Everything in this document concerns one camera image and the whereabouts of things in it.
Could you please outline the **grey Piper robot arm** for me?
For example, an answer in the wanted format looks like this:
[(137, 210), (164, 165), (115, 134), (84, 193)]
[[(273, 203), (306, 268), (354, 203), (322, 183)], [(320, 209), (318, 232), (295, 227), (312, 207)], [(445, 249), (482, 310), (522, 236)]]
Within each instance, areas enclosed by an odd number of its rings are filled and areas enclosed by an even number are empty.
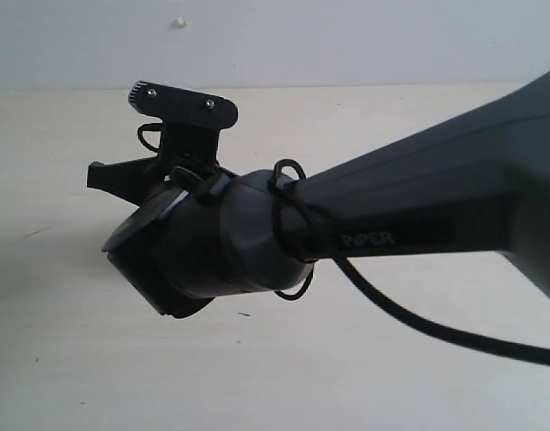
[(103, 245), (160, 314), (282, 292), (344, 257), (492, 251), (550, 300), (550, 71), (496, 101), (313, 176), (239, 175), (216, 158), (237, 120), (219, 96), (145, 81), (131, 106), (155, 156), (90, 164), (87, 185), (135, 205)]

